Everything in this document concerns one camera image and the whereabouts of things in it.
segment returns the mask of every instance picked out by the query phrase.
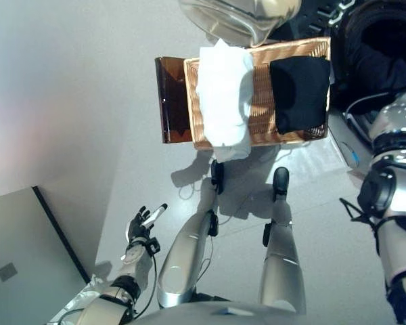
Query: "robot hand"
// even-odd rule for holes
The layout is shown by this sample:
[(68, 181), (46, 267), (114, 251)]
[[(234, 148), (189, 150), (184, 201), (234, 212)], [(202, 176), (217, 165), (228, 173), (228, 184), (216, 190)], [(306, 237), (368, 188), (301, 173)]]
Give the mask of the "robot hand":
[(141, 291), (148, 287), (151, 258), (160, 250), (157, 239), (150, 238), (150, 230), (166, 208), (167, 204), (163, 204), (150, 214), (145, 207), (141, 207), (134, 219), (128, 222), (125, 232), (128, 246), (122, 256), (123, 265), (117, 278), (99, 298), (85, 308), (78, 319), (78, 325), (127, 324), (144, 312), (145, 309), (136, 315), (134, 306)]
[(167, 204), (163, 204), (150, 214), (150, 211), (143, 206), (127, 225), (125, 237), (129, 244), (125, 255), (121, 257), (123, 266), (119, 270), (118, 277), (133, 277), (140, 290), (148, 287), (148, 274), (152, 267), (151, 258), (160, 250), (157, 239), (150, 238), (150, 230), (166, 208)]

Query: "gray door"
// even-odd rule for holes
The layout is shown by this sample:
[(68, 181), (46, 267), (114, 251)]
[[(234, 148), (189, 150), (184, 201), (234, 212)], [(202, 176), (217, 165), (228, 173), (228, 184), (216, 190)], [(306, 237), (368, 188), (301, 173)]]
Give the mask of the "gray door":
[(31, 188), (0, 196), (0, 325), (41, 325), (85, 283)]

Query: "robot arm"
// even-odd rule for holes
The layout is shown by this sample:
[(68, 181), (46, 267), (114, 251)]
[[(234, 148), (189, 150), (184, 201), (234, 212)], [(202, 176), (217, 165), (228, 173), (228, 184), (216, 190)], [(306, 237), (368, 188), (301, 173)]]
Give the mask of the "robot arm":
[(128, 247), (122, 256), (118, 277), (96, 298), (78, 319), (77, 325), (121, 325), (138, 318), (134, 306), (148, 286), (148, 274), (154, 254), (160, 250), (156, 238), (150, 238), (155, 220), (166, 210), (163, 204), (154, 213), (142, 207), (128, 223), (125, 236)]
[(353, 221), (374, 231), (386, 298), (397, 322), (406, 324), (406, 92), (380, 111), (369, 135), (374, 157), (358, 196), (361, 215)]

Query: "woven basket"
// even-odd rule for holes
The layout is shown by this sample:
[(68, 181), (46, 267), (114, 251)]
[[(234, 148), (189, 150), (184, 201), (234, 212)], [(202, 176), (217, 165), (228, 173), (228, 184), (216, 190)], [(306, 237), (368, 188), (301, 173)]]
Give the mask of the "woven basket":
[[(271, 61), (291, 56), (324, 57), (330, 60), (330, 38), (317, 37), (285, 43), (276, 43), (248, 50), (254, 60), (254, 94), (248, 128), (252, 146), (271, 146), (280, 143), (296, 143), (326, 137), (328, 131), (328, 90), (325, 124), (312, 129), (279, 134), (275, 126), (275, 102), (271, 87), (269, 64)], [(198, 150), (212, 148), (204, 136), (203, 116), (196, 93), (199, 59), (188, 59), (183, 63), (187, 87), (189, 125), (194, 146)]]

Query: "gray panel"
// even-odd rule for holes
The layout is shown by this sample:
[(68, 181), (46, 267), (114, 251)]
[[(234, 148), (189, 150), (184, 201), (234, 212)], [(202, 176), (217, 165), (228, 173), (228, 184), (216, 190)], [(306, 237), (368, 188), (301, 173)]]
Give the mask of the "gray panel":
[(18, 272), (16, 271), (16, 268), (14, 264), (9, 263), (3, 266), (0, 269), (0, 279), (2, 282), (5, 282), (9, 280), (11, 277), (15, 276)]

